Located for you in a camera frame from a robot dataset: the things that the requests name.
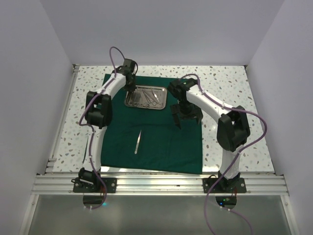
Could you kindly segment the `dark green surgical cloth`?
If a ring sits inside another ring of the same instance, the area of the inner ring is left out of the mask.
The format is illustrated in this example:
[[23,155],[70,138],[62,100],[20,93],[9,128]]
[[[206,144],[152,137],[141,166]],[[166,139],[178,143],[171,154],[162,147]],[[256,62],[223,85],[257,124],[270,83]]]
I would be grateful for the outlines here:
[[[136,78],[136,85],[166,89],[170,82],[170,78]],[[112,100],[113,117],[102,143],[101,167],[201,174],[201,122],[182,120],[181,129],[175,126],[170,106],[178,101],[168,91],[163,110],[127,107],[126,93],[121,89]],[[140,130],[138,153],[134,154]]]

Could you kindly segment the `wide steel tweezers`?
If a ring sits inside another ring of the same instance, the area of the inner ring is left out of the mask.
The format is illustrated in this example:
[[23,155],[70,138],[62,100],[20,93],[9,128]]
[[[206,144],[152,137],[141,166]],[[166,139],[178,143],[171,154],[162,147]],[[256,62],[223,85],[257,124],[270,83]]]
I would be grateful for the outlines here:
[[134,154],[138,153],[138,148],[139,148],[140,139],[141,139],[141,133],[142,133],[142,130],[140,130],[140,132],[139,132],[139,135],[138,135],[138,138],[137,138],[137,141],[136,141],[136,145],[135,145]]

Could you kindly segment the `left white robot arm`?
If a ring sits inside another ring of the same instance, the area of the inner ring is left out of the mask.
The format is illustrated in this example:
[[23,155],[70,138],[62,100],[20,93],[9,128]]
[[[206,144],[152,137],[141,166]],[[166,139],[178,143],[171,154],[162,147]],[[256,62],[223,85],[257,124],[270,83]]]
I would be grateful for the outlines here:
[[135,69],[137,63],[132,59],[125,59],[123,65],[112,71],[100,89],[87,93],[86,107],[79,125],[90,127],[91,133],[88,137],[83,167],[79,170],[78,177],[72,180],[75,193],[107,192],[100,175],[102,143],[113,117],[112,100],[121,89],[134,91]]

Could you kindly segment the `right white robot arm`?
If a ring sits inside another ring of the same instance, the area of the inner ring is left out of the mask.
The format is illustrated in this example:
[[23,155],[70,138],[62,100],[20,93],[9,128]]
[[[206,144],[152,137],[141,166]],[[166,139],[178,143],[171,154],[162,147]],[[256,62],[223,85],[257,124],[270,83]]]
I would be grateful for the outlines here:
[[217,141],[223,150],[222,164],[218,172],[218,179],[213,183],[207,183],[215,191],[229,192],[240,179],[239,153],[240,147],[244,146],[250,136],[250,129],[244,108],[238,106],[239,111],[230,111],[229,105],[221,104],[217,98],[208,99],[199,89],[199,82],[195,79],[170,82],[167,90],[178,100],[177,104],[171,105],[171,113],[174,123],[181,128],[182,120],[194,119],[200,123],[203,112],[207,113],[217,123]]

